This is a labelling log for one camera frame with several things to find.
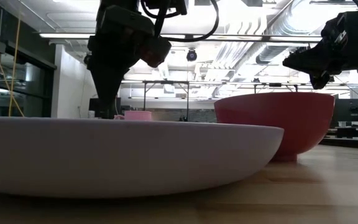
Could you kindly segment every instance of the ceiling light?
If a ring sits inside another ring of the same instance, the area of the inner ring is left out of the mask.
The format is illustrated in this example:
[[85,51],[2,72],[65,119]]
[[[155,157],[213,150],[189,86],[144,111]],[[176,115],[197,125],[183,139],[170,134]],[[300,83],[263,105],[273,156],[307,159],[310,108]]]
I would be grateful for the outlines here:
[[[48,39],[72,39],[72,40],[88,40],[90,33],[43,33],[43,38]],[[162,37],[174,37],[184,39],[185,35],[181,34],[162,34]],[[207,41],[231,41],[231,42],[282,42],[282,43],[318,43],[321,37],[312,36],[263,36],[263,35],[212,35],[206,39]]]
[[73,40],[88,40],[94,34],[70,34],[70,33],[45,33],[40,34],[42,38],[48,39],[73,39]]
[[228,85],[255,85],[255,83],[249,83],[249,82],[228,82],[226,84],[228,84]]
[[130,81],[130,80],[123,80],[121,83],[143,83],[143,81]]
[[[139,97],[139,96],[135,96],[135,97],[133,97],[133,96],[130,96],[130,97],[128,97],[128,99],[133,99],[133,100],[143,100],[143,99],[144,99],[144,97]],[[156,99],[156,97],[146,97],[146,99]]]
[[222,85],[224,82],[189,82],[195,85]]
[[274,42],[319,42],[321,40],[321,37],[310,37],[310,36],[283,36],[283,37],[271,37],[270,41]]
[[9,93],[9,90],[0,89],[0,93]]
[[[268,45],[268,46],[288,46],[288,43],[286,43],[286,42],[269,42],[269,43],[266,43],[266,45]],[[310,45],[310,43],[298,43],[298,42],[291,43],[291,47],[309,47],[309,45]]]

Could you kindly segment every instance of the camera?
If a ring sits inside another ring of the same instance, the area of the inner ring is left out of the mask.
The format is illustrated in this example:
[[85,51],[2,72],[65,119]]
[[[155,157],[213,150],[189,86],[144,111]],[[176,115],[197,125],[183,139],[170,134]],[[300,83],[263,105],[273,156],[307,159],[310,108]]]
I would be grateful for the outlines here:
[[188,62],[194,62],[195,60],[197,60],[197,53],[195,49],[190,49],[189,52],[187,53],[187,61]]

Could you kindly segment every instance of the wall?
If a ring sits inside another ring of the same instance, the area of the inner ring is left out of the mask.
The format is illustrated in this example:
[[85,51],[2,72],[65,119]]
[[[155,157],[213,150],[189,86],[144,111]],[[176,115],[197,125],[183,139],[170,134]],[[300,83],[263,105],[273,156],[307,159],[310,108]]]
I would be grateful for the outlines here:
[[[128,98],[122,97],[121,105],[131,106],[133,108],[142,108],[143,109],[144,101],[141,99],[130,100]],[[146,99],[146,109],[147,108],[158,108],[158,109],[186,109],[187,102],[186,100],[153,100]],[[213,101],[189,101],[189,109],[204,109],[211,110],[214,109]]]
[[52,117],[87,118],[90,98],[96,95],[90,71],[63,45],[56,46],[55,65]]

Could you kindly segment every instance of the ceiling duct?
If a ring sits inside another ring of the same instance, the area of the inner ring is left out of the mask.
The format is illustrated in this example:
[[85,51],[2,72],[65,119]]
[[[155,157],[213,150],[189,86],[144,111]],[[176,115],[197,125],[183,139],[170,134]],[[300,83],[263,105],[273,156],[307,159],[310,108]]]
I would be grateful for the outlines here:
[[[249,21],[232,23],[228,29],[228,34],[261,34],[267,24],[265,17],[255,17]],[[218,56],[212,66],[214,68],[232,69],[242,56],[248,51],[251,43],[247,42],[230,42],[222,43]]]
[[[263,0],[241,0],[248,7],[262,7]],[[210,6],[211,0],[195,0],[195,6]]]
[[[311,4],[310,0],[294,0],[264,34],[309,35],[342,11],[345,11],[345,8],[340,6]],[[255,54],[257,63],[268,64],[289,47],[291,46],[274,43],[254,43],[237,66],[255,58]]]

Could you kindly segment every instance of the desk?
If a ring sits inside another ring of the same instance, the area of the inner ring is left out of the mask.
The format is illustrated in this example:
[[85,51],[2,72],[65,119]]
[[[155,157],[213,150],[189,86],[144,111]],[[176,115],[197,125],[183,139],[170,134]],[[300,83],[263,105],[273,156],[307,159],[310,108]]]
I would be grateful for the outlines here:
[[348,128],[336,128],[336,131],[327,132],[327,136],[336,136],[337,138],[358,138],[358,128],[348,127]]
[[0,195],[0,224],[358,223],[358,149],[318,146],[235,184],[164,197],[50,200]]

